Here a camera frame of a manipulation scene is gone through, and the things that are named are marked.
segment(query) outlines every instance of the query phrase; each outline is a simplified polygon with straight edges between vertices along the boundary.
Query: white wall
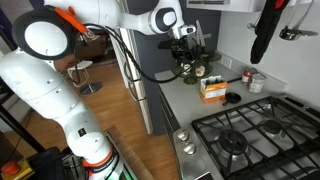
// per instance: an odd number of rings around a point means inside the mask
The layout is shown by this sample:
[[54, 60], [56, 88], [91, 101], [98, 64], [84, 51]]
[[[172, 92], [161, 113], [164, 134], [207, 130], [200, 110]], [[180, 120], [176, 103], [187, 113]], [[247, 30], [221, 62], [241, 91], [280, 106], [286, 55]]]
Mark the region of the white wall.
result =
[[[298, 7], [298, 12], [293, 19], [294, 23], [302, 16], [308, 5]], [[296, 41], [279, 38], [279, 33], [287, 23], [291, 10], [292, 7], [288, 7], [283, 11], [269, 48], [258, 65], [250, 63], [251, 47], [256, 35], [247, 29], [247, 24], [254, 23], [260, 12], [223, 12], [218, 50], [286, 82], [288, 84], [285, 90], [287, 94], [298, 97], [320, 109], [320, 35], [300, 37]], [[300, 29], [320, 33], [319, 0], [314, 3]]]
[[0, 58], [2, 58], [5, 54], [11, 52], [11, 49], [7, 45], [7, 43], [0, 36]]
[[0, 0], [0, 7], [11, 23], [23, 13], [33, 10], [29, 0]]

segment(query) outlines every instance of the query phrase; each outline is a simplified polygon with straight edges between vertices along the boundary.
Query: cabinet door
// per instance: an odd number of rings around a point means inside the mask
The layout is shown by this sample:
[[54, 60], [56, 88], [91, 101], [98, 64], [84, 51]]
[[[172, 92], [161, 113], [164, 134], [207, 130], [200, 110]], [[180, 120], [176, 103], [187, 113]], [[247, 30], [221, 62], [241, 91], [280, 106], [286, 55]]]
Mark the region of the cabinet door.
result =
[[172, 113], [164, 95], [162, 94], [161, 90], [160, 93], [160, 100], [161, 100], [161, 109], [164, 114], [163, 124], [164, 129], [169, 137], [170, 143], [172, 148], [174, 147], [173, 144], [173, 133], [180, 128], [180, 126], [177, 123], [177, 119], [175, 118], [174, 114]]
[[209, 9], [219, 11], [239, 11], [239, 12], [256, 12], [261, 11], [266, 0], [230, 0], [230, 4], [192, 4], [195, 1], [187, 0], [188, 8]]

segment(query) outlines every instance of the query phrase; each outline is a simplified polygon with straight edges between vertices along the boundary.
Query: gas stove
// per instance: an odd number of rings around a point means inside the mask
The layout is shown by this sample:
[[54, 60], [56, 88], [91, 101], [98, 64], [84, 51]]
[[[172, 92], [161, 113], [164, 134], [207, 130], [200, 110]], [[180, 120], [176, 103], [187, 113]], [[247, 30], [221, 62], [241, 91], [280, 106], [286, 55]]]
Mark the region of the gas stove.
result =
[[320, 170], [320, 113], [287, 96], [194, 120], [173, 139], [183, 179], [303, 179]]

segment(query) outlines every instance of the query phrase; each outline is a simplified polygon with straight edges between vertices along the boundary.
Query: kitchen counter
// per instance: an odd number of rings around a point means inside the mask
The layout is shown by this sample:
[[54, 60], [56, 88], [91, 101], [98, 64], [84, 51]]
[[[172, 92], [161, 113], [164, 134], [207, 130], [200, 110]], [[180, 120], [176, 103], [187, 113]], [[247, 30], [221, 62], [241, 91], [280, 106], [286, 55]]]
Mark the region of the kitchen counter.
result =
[[[242, 76], [234, 73], [218, 62], [214, 62], [211, 65], [213, 67], [213, 70], [208, 76], [222, 75], [225, 81], [230, 81]], [[155, 76], [158, 80], [163, 80], [172, 77], [173, 73], [171, 71], [165, 71], [157, 73]], [[248, 92], [246, 86], [242, 85], [241, 80], [238, 80], [228, 84], [227, 92], [238, 93], [241, 96], [242, 100], [237, 104], [228, 103], [226, 106], [222, 106], [222, 103], [224, 101], [204, 103], [201, 100], [200, 79], [198, 79], [198, 82], [194, 85], [187, 85], [183, 82], [183, 78], [178, 78], [173, 82], [160, 84], [160, 89], [165, 96], [180, 127], [189, 124], [195, 119], [223, 110], [231, 109], [248, 102], [268, 97], [270, 95], [280, 95], [275, 92], [282, 92], [282, 89], [270, 92], [266, 90], [270, 88], [263, 88], [260, 94], [252, 94]]]

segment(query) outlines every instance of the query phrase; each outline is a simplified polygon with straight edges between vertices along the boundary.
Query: refrigerator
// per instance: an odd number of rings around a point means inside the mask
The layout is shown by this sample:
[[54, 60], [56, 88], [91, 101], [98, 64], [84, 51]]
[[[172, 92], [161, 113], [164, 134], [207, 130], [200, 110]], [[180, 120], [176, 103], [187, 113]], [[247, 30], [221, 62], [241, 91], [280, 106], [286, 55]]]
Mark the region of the refrigerator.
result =
[[[158, 0], [118, 0], [124, 12], [130, 14], [142, 14], [148, 12], [158, 4]], [[205, 24], [202, 25], [204, 33], [211, 33], [210, 39], [206, 40], [207, 48], [215, 50], [217, 47], [220, 12], [187, 9], [185, 1], [180, 0], [185, 24], [195, 25], [199, 20]], [[176, 65], [175, 59], [171, 56], [170, 50], [158, 49], [161, 41], [168, 40], [167, 34], [146, 36], [140, 32], [118, 29], [126, 45], [132, 52], [135, 60], [140, 65], [142, 71], [149, 77], [154, 78], [155, 73], [168, 71]], [[111, 39], [113, 48], [120, 66], [123, 80], [126, 88], [132, 94], [133, 98], [140, 104], [143, 121], [148, 134], [162, 135], [165, 133], [163, 119], [164, 114], [161, 109], [159, 85], [141, 78], [140, 74], [132, 63], [125, 68], [125, 57], [121, 52], [119, 45], [114, 39]], [[134, 82], [128, 81], [127, 75], [134, 79]]]

